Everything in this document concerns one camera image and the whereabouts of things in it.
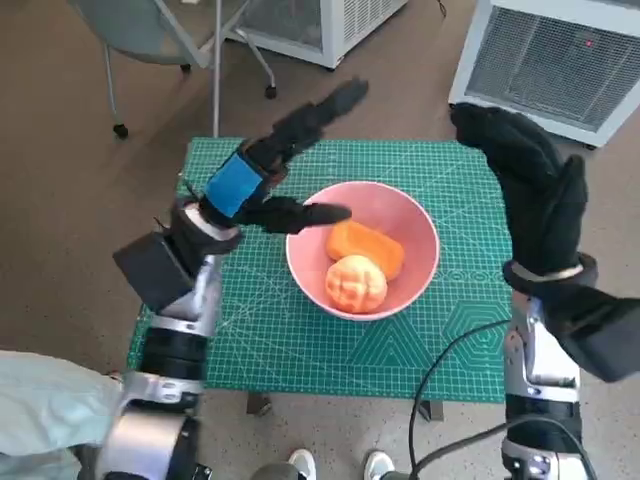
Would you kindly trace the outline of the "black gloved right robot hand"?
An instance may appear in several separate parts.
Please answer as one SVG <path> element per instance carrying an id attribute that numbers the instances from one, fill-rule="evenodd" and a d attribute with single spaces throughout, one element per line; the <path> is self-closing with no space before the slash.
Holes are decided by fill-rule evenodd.
<path id="1" fill-rule="evenodd" d="M 456 140 L 484 153 L 503 194 L 512 259 L 536 276 L 574 269 L 588 190 L 585 161 L 562 158 L 546 130 L 498 107 L 450 107 Z"/>

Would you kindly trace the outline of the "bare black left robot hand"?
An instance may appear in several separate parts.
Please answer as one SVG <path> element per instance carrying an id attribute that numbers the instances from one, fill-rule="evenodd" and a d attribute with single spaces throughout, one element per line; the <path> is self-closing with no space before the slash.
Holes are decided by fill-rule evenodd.
<path id="1" fill-rule="evenodd" d="M 255 225 L 280 234 L 350 219 L 344 205 L 303 204 L 272 191 L 286 179 L 292 160 L 318 143 L 325 128 L 352 111 L 368 90 L 366 80 L 354 77 L 323 100 L 294 109 L 267 135 L 243 141 L 207 181 L 199 198 L 203 216 L 225 227 Z"/>

